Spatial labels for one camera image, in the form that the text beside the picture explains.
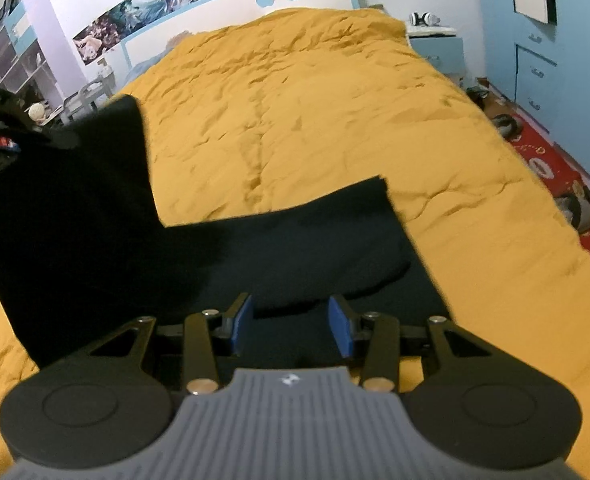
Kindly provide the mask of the white blue bed headboard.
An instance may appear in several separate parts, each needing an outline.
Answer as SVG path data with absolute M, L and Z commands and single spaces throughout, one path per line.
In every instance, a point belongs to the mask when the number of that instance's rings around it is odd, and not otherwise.
M 135 67 L 166 51 L 181 32 L 211 32 L 242 25 L 275 11 L 290 8 L 355 10 L 358 0 L 199 0 L 135 32 L 121 44 L 127 63 L 126 79 Z

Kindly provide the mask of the white blue bookshelf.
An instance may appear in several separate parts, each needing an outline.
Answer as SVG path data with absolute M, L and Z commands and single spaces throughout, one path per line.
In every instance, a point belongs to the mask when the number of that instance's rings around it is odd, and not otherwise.
M 0 9 L 0 88 L 30 106 L 50 110 L 64 103 L 64 93 L 22 0 L 3 0 Z

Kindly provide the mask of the white headphones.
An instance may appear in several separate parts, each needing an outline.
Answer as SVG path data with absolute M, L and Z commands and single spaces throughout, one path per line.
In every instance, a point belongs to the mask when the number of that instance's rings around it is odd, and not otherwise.
M 433 12 L 412 12 L 410 23 L 412 26 L 436 27 L 440 25 L 440 17 Z

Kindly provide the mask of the blue white wardrobe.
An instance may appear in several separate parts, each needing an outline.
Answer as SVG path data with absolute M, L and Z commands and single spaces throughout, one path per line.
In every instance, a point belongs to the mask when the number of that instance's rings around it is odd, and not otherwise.
M 553 24 L 480 1 L 488 81 L 590 177 L 590 0 L 556 0 Z

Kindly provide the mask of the blue bedside table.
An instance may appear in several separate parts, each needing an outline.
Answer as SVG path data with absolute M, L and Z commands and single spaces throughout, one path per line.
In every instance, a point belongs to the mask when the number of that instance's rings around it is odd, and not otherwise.
M 463 39 L 449 35 L 410 35 L 411 47 L 437 72 L 454 80 L 457 84 L 466 76 Z

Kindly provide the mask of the yellow quilted duvet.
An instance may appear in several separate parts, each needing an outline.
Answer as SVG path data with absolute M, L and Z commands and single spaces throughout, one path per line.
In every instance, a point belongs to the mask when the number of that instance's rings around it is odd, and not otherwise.
M 165 226 L 381 178 L 447 311 L 399 322 L 397 392 L 338 352 L 221 360 L 221 389 L 187 393 L 185 318 L 39 366 L 0 300 L 0 479 L 590 479 L 590 255 L 402 23 L 292 9 L 191 35 L 82 118 L 126 96 Z

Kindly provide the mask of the black pants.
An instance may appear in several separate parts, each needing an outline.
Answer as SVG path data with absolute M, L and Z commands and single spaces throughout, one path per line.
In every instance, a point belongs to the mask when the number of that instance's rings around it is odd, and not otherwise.
M 0 300 L 39 366 L 139 316 L 177 325 L 242 292 L 254 299 L 247 367 L 337 362 L 325 314 L 336 294 L 403 325 L 447 311 L 381 178 L 269 214 L 165 226 L 135 99 L 62 130 L 78 136 L 77 170 L 0 172 Z

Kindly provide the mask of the anime wall posters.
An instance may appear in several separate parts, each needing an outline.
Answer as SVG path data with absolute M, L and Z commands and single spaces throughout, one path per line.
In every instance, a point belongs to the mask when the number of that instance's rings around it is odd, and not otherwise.
M 101 58 L 122 40 L 199 0 L 122 0 L 93 20 L 72 42 L 84 65 Z

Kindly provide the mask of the grey metal chair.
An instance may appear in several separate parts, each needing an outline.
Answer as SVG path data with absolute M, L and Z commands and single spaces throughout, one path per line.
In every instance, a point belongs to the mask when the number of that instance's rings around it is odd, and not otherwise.
M 96 110 L 112 97 L 114 84 L 113 74 L 100 75 L 81 87 L 75 94 L 68 96 L 63 102 L 63 110 L 60 113 L 63 124 L 69 124 L 77 115 L 86 115 Z

